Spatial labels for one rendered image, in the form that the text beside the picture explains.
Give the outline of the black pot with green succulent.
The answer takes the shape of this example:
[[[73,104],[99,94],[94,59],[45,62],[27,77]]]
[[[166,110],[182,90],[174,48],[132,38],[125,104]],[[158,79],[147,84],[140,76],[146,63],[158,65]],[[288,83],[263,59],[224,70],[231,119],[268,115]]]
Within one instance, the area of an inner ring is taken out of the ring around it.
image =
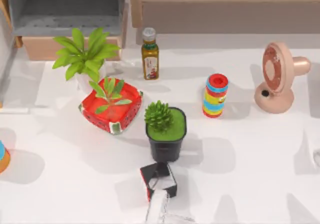
[[[175,162],[187,134],[185,113],[158,100],[147,106],[144,121],[152,158],[156,162]]]

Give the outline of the olive oil bottle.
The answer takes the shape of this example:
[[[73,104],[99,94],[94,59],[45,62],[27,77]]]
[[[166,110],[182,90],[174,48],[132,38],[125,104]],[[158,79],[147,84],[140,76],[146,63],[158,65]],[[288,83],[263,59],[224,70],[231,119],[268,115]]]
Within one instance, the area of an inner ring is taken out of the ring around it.
[[[156,30],[146,27],[142,31],[142,67],[145,80],[159,78],[159,47],[156,42]]]

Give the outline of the red watermelon square plant pot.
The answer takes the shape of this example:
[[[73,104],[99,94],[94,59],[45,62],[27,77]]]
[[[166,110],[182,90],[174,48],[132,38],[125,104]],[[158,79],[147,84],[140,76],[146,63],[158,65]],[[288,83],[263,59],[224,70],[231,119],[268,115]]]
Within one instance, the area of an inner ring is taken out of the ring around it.
[[[105,76],[90,80],[91,93],[78,106],[93,125],[113,135],[121,134],[134,120],[143,101],[143,92],[123,79]]]

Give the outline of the stack of coloured rings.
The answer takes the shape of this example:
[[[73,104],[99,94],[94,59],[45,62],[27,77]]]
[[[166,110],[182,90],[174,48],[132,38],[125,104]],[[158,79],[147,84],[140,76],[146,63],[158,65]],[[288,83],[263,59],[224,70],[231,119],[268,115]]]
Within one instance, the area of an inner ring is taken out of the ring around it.
[[[215,73],[208,77],[202,103],[202,112],[205,116],[217,118],[222,114],[228,85],[228,78],[221,73]]]

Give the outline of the black and red open box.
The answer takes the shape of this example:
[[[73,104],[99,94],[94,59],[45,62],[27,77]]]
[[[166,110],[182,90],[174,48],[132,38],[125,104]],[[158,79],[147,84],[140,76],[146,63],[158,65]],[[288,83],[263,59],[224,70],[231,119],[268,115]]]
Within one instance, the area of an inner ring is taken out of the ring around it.
[[[140,168],[140,174],[147,191],[147,199],[151,200],[155,190],[165,190],[170,198],[177,195],[178,184],[167,162],[156,162]]]

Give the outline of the leafy plant in white pot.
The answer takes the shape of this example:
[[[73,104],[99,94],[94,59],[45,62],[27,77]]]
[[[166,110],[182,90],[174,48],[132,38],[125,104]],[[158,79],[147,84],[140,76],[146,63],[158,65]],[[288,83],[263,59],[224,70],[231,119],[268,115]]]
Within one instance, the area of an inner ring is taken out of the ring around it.
[[[65,80],[75,78],[78,88],[90,94],[93,90],[90,81],[97,83],[101,80],[105,60],[116,57],[120,50],[117,44],[107,41],[108,36],[102,27],[97,27],[90,33],[87,46],[83,32],[78,28],[72,29],[71,38],[54,37],[53,40],[63,48],[56,52],[58,58],[52,68],[66,67]]]

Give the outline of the pink table fan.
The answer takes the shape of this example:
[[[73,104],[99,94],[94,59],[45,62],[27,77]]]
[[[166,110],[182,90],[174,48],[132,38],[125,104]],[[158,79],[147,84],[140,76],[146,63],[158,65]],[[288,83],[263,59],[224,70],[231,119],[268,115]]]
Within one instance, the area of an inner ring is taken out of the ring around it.
[[[294,78],[310,69],[311,61],[304,56],[292,56],[285,43],[268,44],[262,58],[264,82],[255,89],[255,103],[267,113],[285,113],[294,102]]]

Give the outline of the pale wooden drawer front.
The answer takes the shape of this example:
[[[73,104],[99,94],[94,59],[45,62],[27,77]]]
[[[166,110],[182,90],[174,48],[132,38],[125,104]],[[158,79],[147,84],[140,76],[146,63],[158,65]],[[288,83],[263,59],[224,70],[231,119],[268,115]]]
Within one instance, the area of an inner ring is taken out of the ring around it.
[[[124,47],[120,36],[110,36],[106,40],[110,44],[118,45],[121,49]],[[58,58],[56,52],[64,48],[64,46],[54,41],[53,37],[47,36],[22,36],[22,43],[29,59],[32,61],[55,61]],[[120,61],[121,50],[116,51],[116,56],[106,60]]]

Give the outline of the wooden cupboard frame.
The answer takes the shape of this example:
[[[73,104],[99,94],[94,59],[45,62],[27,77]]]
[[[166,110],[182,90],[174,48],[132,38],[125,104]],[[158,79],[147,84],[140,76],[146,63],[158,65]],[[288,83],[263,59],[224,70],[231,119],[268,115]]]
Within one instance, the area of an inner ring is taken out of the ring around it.
[[[11,22],[11,16],[9,12],[9,2],[8,0],[0,0],[0,9],[2,10],[4,17],[6,19],[6,22],[10,28],[10,30],[13,30],[12,22]],[[23,46],[22,37],[21,36],[14,36],[14,44],[16,48],[21,48]]]

